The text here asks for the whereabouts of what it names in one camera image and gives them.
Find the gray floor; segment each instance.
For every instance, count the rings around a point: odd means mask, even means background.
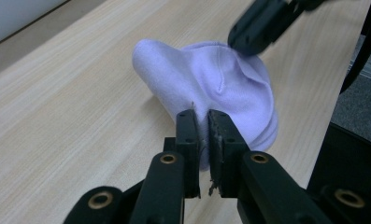
[[[363,41],[364,37],[361,36],[353,58]],[[339,96],[331,121],[371,141],[371,78],[369,76],[359,76],[353,85]]]

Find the black plastic part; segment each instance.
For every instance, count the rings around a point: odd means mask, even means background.
[[[324,186],[354,189],[371,198],[371,142],[330,123],[307,191]]]
[[[129,223],[183,223],[184,159],[168,151],[157,154],[139,192]]]
[[[332,223],[272,156],[250,151],[242,163],[241,173],[266,223]]]
[[[138,194],[141,191],[144,180],[126,190],[121,196],[121,206],[118,212],[117,223],[129,223],[130,217],[133,214],[133,209],[136,206]]]
[[[240,161],[249,147],[230,116],[221,111],[209,110],[208,131],[213,182],[209,194],[218,188],[222,198],[237,198],[241,183]]]
[[[316,9],[324,0],[256,0],[235,23],[228,45],[250,56],[274,43],[304,11]]]
[[[320,206],[334,223],[371,223],[371,199],[361,192],[326,186],[321,192]]]
[[[185,160],[185,198],[200,197],[199,150],[196,114],[192,109],[182,111],[177,114],[175,151]]]
[[[122,192],[99,187],[85,193],[72,208],[64,224],[108,224],[118,221]]]
[[[363,71],[366,62],[368,62],[370,55],[371,55],[371,25],[369,27],[368,33],[366,34],[365,40],[360,48],[360,51],[354,61],[354,64],[351,67],[348,74],[346,75],[345,80],[343,81],[340,93],[347,90],[351,86],[351,84],[355,81],[355,79],[360,75],[361,71]]]

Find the sock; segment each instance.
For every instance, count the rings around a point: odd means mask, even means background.
[[[220,42],[174,49],[144,39],[133,52],[133,67],[173,120],[193,108],[198,120],[200,169],[208,168],[209,109],[228,114],[251,150],[266,150],[276,139],[278,117],[264,63]]]

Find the circular hole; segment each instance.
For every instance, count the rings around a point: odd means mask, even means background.
[[[177,157],[171,154],[163,155],[161,157],[161,162],[164,164],[171,164],[171,163],[176,162],[176,160],[177,160]]]
[[[335,197],[349,207],[362,208],[365,206],[363,198],[348,189],[337,189]]]
[[[269,159],[263,154],[254,154],[251,156],[251,159],[258,163],[267,163]]]
[[[109,191],[96,193],[90,198],[88,205],[92,209],[101,209],[112,203],[113,195]]]

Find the light wood tabletop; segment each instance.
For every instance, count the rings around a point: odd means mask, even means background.
[[[278,138],[268,149],[307,186],[370,1],[304,14],[261,58]],[[142,38],[225,42],[249,0],[72,0],[0,44],[0,223],[62,223],[88,190],[145,178],[175,124],[134,71]],[[235,200],[186,201],[186,223],[240,223]]]

